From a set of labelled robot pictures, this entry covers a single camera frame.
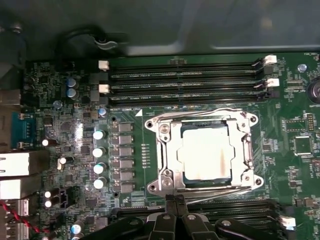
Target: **cable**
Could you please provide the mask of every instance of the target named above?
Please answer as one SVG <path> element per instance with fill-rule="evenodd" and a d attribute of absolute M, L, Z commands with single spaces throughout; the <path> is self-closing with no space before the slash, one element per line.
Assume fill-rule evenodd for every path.
<path fill-rule="evenodd" d="M 105 41 L 107 37 L 106 33 L 100 27 L 94 25 L 79 27 L 77 29 L 65 32 L 58 38 L 54 50 L 55 57 L 60 60 L 62 58 L 64 44 L 67 43 L 70 39 L 80 35 L 91 35 L 96 41 L 101 42 Z"/>
<path fill-rule="evenodd" d="M 48 229 L 40 229 L 36 226 L 33 226 L 29 221 L 27 221 L 24 217 L 18 215 L 18 213 L 11 209 L 4 201 L 0 201 L 0 204 L 2 205 L 3 209 L 6 211 L 6 212 L 9 212 L 11 213 L 14 218 L 19 221 L 19 222 L 22 222 L 23 224 L 25 224 L 28 228 L 31 228 L 33 229 L 36 233 L 49 233 L 50 231 Z"/>
<path fill-rule="evenodd" d="M 213 199 L 229 197 L 229 196 L 234 195 L 234 194 L 240 194 L 240 193 L 246 192 L 249 189 L 250 189 L 250 187 L 246 187 L 246 188 L 243 188 L 243 189 L 239 189 L 239 190 L 235 190 L 235 191 L 231 191 L 231 192 L 229 191 L 229 192 L 218 194 L 218 195 L 215 195 L 215 196 L 210 196 L 210 197 L 200 198 L 200 199 L 193 200 L 193 201 L 188 201 L 185 204 L 186 205 L 197 204 L 197 203 L 201 203 L 201 202 L 205 202 L 205 201 L 210 201 L 210 200 L 213 200 Z"/>

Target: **green circuit board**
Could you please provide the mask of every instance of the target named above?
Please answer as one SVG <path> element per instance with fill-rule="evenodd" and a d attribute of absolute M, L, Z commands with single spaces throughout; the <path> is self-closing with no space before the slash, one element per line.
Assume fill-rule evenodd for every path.
<path fill-rule="evenodd" d="M 111 67 L 138 67 L 172 64 L 215 64 L 253 62 L 268 54 L 159 56 L 109 59 Z M 259 122 L 252 127 L 255 173 L 262 176 L 264 185 L 255 191 L 233 196 L 234 200 L 274 199 L 281 204 L 295 206 L 297 239 L 318 240 L 320 224 L 320 121 L 319 104 L 312 103 L 306 88 L 311 80 L 320 75 L 317 53 L 277 53 L 273 65 L 273 78 L 279 78 L 277 97 L 264 101 L 245 101 L 218 104 L 204 102 L 188 106 L 137 105 L 107 107 L 95 99 L 98 86 L 88 79 L 90 70 L 83 69 L 57 72 L 50 62 L 30 62 L 26 76 L 34 79 L 34 89 L 40 97 L 36 115 L 37 141 L 44 138 L 57 139 L 59 146 L 48 147 L 51 152 L 50 170 L 43 173 L 43 190 L 57 186 L 78 186 L 76 205 L 66 210 L 66 225 L 59 239 L 70 239 L 70 226 L 76 220 L 86 221 L 84 234 L 97 228 L 97 220 L 106 216 L 112 208 L 161 206 L 163 198 L 146 191 L 146 185 L 158 176 L 155 134 L 144 127 L 149 118 L 168 112 L 206 111 L 222 107 L 241 108 L 258 116 Z M 298 70 L 300 64 L 306 71 Z M 78 82 L 79 97 L 66 96 L 67 78 Z M 132 84 L 138 77 L 132 77 Z M 55 108 L 55 101 L 62 106 Z M 100 108 L 107 113 L 101 117 Z M 124 132 L 115 131 L 126 125 Z M 103 130 L 107 137 L 93 140 L 93 133 Z M 117 151 L 112 139 L 131 136 L 125 145 L 133 151 L 133 178 L 129 181 L 132 191 L 121 193 L 115 183 L 112 156 L 93 157 L 93 149 L 104 147 L 108 153 Z M 60 156 L 74 157 L 74 163 L 62 170 L 57 169 Z M 108 169 L 101 175 L 93 172 L 95 164 L 103 162 Z M 106 186 L 95 189 L 98 177 L 107 179 Z M 41 210 L 45 221 L 50 215 L 62 211 L 57 208 Z"/>

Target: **blue serial port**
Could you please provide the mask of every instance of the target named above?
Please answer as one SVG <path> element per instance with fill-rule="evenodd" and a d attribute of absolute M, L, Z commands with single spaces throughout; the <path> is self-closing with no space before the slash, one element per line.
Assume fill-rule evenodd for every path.
<path fill-rule="evenodd" d="M 36 119 L 32 113 L 12 113 L 11 148 L 24 149 L 36 142 Z"/>

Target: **cpu socket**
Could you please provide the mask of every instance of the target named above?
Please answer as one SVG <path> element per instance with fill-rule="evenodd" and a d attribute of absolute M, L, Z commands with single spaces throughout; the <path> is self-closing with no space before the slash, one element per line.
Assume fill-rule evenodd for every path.
<path fill-rule="evenodd" d="M 158 178 L 149 193 L 207 198 L 261 187 L 254 174 L 251 127 L 258 117 L 242 109 L 167 112 L 145 122 L 155 133 Z"/>

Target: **white slot latch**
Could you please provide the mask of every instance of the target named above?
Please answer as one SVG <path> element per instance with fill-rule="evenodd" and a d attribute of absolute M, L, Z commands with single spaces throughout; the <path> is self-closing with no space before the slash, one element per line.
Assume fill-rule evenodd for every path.
<path fill-rule="evenodd" d="M 99 84 L 99 93 L 100 94 L 109 94 L 110 93 L 109 84 Z"/>
<path fill-rule="evenodd" d="M 280 86 L 280 82 L 279 82 L 279 78 L 269 78 L 266 80 L 266 86 L 269 88 L 272 87 L 279 87 Z"/>
<path fill-rule="evenodd" d="M 295 230 L 296 219 L 294 217 L 280 215 L 280 221 L 281 224 L 285 227 L 285 229 L 291 231 Z"/>
<path fill-rule="evenodd" d="M 107 60 L 99 60 L 98 67 L 102 71 L 109 70 L 109 61 L 107 61 Z"/>
<path fill-rule="evenodd" d="M 276 55 L 268 55 L 264 58 L 264 64 L 276 64 L 277 63 L 277 56 Z"/>

